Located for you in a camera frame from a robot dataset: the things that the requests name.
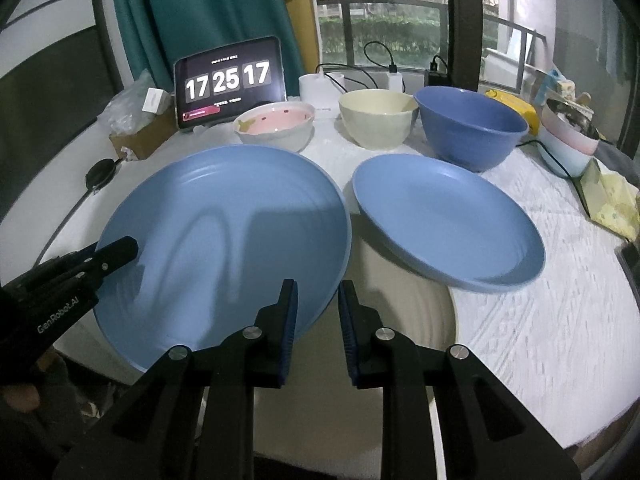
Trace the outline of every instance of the black cable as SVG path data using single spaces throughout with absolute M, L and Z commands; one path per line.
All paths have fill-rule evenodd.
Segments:
M 447 65 L 447 62 L 444 61 L 444 59 L 442 59 L 442 56 L 440 54 L 436 54 L 435 56 L 433 56 L 433 60 L 431 62 L 435 63 L 436 59 L 439 59 L 442 62 L 442 64 L 444 65 L 444 68 L 446 68 L 448 72 L 449 66 Z
M 366 84 L 364 84 L 362 81 L 358 81 L 357 79 L 351 79 L 350 77 L 347 77 L 347 76 L 344 76 L 344 78 L 345 78 L 347 81 L 353 81 L 354 83 L 359 83 L 359 84 L 361 84 L 362 86 L 364 86 L 364 88 L 369 89 L 369 87 L 368 87 Z
M 123 161 L 124 159 L 119 158 L 114 167 L 117 168 L 117 166 Z M 71 210 L 66 214 L 66 216 L 62 219 L 62 222 L 60 222 L 60 225 L 58 225 L 58 227 L 56 228 L 55 231 L 53 231 L 53 234 L 50 236 L 49 240 L 47 241 L 47 243 L 44 245 L 44 247 L 42 248 L 42 250 L 40 251 L 40 254 L 38 254 L 38 257 L 36 258 L 36 262 L 33 264 L 32 268 L 35 268 L 37 266 L 40 265 L 40 262 L 42 261 L 42 258 L 44 257 L 44 254 L 49 250 L 49 248 L 51 247 L 52 243 L 55 241 L 55 239 L 58 237 L 58 235 L 60 234 L 60 231 L 62 231 L 62 229 L 65 228 L 65 225 L 69 222 L 69 220 L 71 220 L 71 217 L 73 215 L 76 214 L 76 212 L 78 211 L 78 209 L 80 209 L 80 206 L 84 203 L 84 201 L 89 198 L 89 195 L 91 195 L 91 193 L 93 193 L 94 191 L 96 191 L 97 189 L 101 189 L 101 187 L 104 184 L 100 184 L 100 187 L 92 187 L 91 189 L 87 189 L 84 192 L 84 195 L 82 195 L 78 201 L 76 202 L 76 204 L 71 208 Z
M 372 62 L 374 65 L 376 66 L 381 66 L 382 68 L 387 68 L 386 66 L 377 63 L 375 61 L 373 61 L 370 57 L 369 54 L 367 54 L 367 47 L 371 44 L 376 44 L 376 45 L 380 45 L 382 47 L 384 47 L 384 49 L 386 50 L 386 52 L 389 54 L 389 58 L 391 60 L 391 63 L 389 64 L 388 68 L 389 70 L 391 70 L 392 66 L 396 66 L 396 64 L 394 63 L 394 55 L 391 53 L 391 50 L 389 50 L 389 47 L 386 46 L 384 43 L 382 43 L 381 41 L 369 41 L 369 43 L 365 43 L 364 47 L 362 48 L 363 52 L 364 52 L 364 57 L 366 57 L 370 62 Z
M 386 52 L 389 54 L 389 59 L 391 60 L 391 63 L 389 64 L 388 67 L 373 61 L 370 57 L 369 54 L 367 54 L 367 47 L 370 44 L 376 44 L 376 45 L 381 45 L 385 48 Z M 368 43 L 365 43 L 364 47 L 362 48 L 362 51 L 364 52 L 364 57 L 366 57 L 370 62 L 372 62 L 374 65 L 376 66 L 380 66 L 382 68 L 388 68 L 389 73 L 390 74 L 396 74 L 398 73 L 398 67 L 396 66 L 396 64 L 394 63 L 394 55 L 391 53 L 391 50 L 389 49 L 388 46 L 386 46 L 384 43 L 382 43 L 381 41 L 369 41 Z M 406 85 L 404 84 L 404 78 L 402 79 L 402 92 L 406 91 Z
M 551 152 L 546 148 L 546 146 L 545 146 L 542 142 L 540 142 L 539 140 L 537 140 L 537 139 L 533 139 L 533 140 L 527 140 L 526 142 L 521 142 L 520 144 L 517 144 L 517 145 L 516 145 L 516 148 L 520 148 L 521 146 L 527 146 L 528 144 L 539 144 L 540 146 L 542 146 L 542 148 L 546 151 L 546 154 L 547 154 L 548 156 L 550 156 L 550 157 L 553 159 L 553 161 L 554 161 L 558 166 L 560 166 L 560 168 L 562 168 L 562 170 L 564 171 L 564 174 L 567 176 L 567 178 L 568 178 L 568 179 L 571 181 L 571 183 L 574 185 L 575 192 L 578 194 L 578 198 L 580 199 L 580 203 L 582 204 L 582 207 L 584 208 L 584 212 L 585 212 L 585 213 L 587 213 L 587 216 L 589 216 L 589 208 L 587 207 L 587 205 L 586 205 L 586 203 L 585 203 L 584 199 L 582 198 L 582 195 L 581 195 L 581 193 L 580 193 L 580 190 L 578 190 L 578 185 L 576 184 L 576 180 L 577 180 L 577 179 L 573 178 L 573 177 L 571 176 L 571 174 L 569 174 L 569 172 L 566 170 L 566 168 L 565 168 L 562 164 L 560 164 L 560 161 L 559 161 L 559 160 L 557 160 L 557 159 L 553 156 L 553 154 L 552 154 L 552 153 L 551 153 Z
M 360 68 L 359 66 L 346 65 L 344 63 L 319 63 L 318 66 L 316 66 L 316 73 L 318 73 L 318 69 L 321 66 L 343 66 L 346 68 L 351 68 L 352 70 L 360 70 L 361 72 L 364 72 L 369 79 L 371 79 L 371 81 L 373 82 L 376 88 L 379 88 L 378 83 L 376 83 L 376 80 L 371 77 L 371 74 L 366 70 L 364 70 L 363 68 Z
M 340 88 L 342 88 L 344 90 L 344 93 L 347 93 L 348 90 L 342 86 L 340 83 L 338 83 L 333 77 L 331 77 L 329 74 L 324 74 L 325 76 L 327 76 L 331 81 L 333 81 L 334 83 L 336 83 Z

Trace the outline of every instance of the cardboard box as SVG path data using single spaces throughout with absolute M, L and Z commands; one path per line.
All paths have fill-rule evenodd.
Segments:
M 178 131 L 178 126 L 175 124 L 174 107 L 169 107 L 164 114 L 156 117 L 151 124 L 142 128 L 138 133 L 131 135 L 110 134 L 109 140 L 119 158 L 126 156 L 126 152 L 121 150 L 124 147 L 135 153 L 138 160 L 143 160 L 157 150 L 160 144 L 176 131 Z

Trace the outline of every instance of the bowl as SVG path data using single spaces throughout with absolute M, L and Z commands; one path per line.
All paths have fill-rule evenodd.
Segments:
M 467 170 L 494 168 L 529 131 L 515 110 L 471 90 L 427 86 L 414 97 L 427 142 L 440 158 Z
M 590 155 L 585 155 L 583 152 L 565 144 L 562 140 L 549 133 L 544 126 L 540 126 L 540 129 L 538 130 L 538 140 L 546 146 L 546 148 L 552 153 L 558 162 L 564 166 L 573 178 L 581 176 L 587 168 L 587 164 L 591 160 Z M 557 176 L 566 178 L 566 173 L 539 144 L 538 151 L 551 171 L 553 171 Z
M 338 100 L 349 135 L 368 150 L 400 146 L 411 133 L 418 105 L 411 95 L 393 90 L 347 92 Z
M 563 121 L 558 114 L 564 114 Z M 575 108 L 554 99 L 548 99 L 542 108 L 542 124 L 546 130 L 574 150 L 593 155 L 598 147 L 598 131 L 591 121 Z
M 234 121 L 234 131 L 245 144 L 299 152 L 311 140 L 315 116 L 315 108 L 307 103 L 270 103 L 239 116 Z

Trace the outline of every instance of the blue plate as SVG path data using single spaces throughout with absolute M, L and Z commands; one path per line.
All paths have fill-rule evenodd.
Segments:
M 421 155 L 381 155 L 353 175 L 360 208 L 421 274 L 476 292 L 526 285 L 545 247 L 526 213 L 482 177 Z
M 138 258 L 107 277 L 95 316 L 114 348 L 147 370 L 176 344 L 217 345 L 298 282 L 296 337 L 344 274 L 351 222 L 344 197 L 306 158 L 267 146 L 196 153 L 126 198 L 98 247 L 124 236 Z

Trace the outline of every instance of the table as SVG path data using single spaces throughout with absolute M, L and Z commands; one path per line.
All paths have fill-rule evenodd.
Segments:
M 568 182 L 547 171 L 534 150 L 515 150 L 482 176 L 534 221 L 546 247 L 545 270 L 520 291 L 485 295 L 448 290 L 415 274 L 385 249 L 378 232 L 358 214 L 350 184 L 357 165 L 380 153 L 432 156 L 419 125 L 404 145 L 387 152 L 354 145 L 340 121 L 317 120 L 314 126 L 314 138 L 302 155 L 344 190 L 353 221 L 346 278 L 355 281 L 360 301 L 377 308 L 387 326 L 432 348 L 468 345 L 564 447 L 587 439 L 636 400 L 640 314 L 614 254 L 622 240 L 584 217 Z M 234 142 L 229 124 L 178 133 L 149 159 L 122 164 L 114 181 L 80 208 L 48 256 L 96 241 L 118 204 L 157 170 L 229 142 Z M 106 133 L 96 125 L 67 146 L 23 194 L 0 224 L 3 283 L 24 272 L 46 241 L 47 236 L 26 233 L 24 227 L 47 221 L 42 213 L 33 219 L 34 210 L 44 212 L 38 208 L 48 197 L 46 190 L 51 194 L 60 183 L 82 181 L 88 168 L 80 164 L 71 176 L 70 161 L 86 159 L 91 166 L 104 156 L 113 156 L 113 149 L 108 153 Z M 41 238 L 42 243 L 32 241 Z M 93 313 L 57 341 L 56 348 L 117 380 L 131 383 L 139 376 L 104 339 Z M 296 343 L 286 386 L 257 392 L 255 450 L 327 473 L 375 478 L 381 437 L 382 394 L 351 386 L 334 300 Z M 438 456 L 442 470 L 442 453 Z

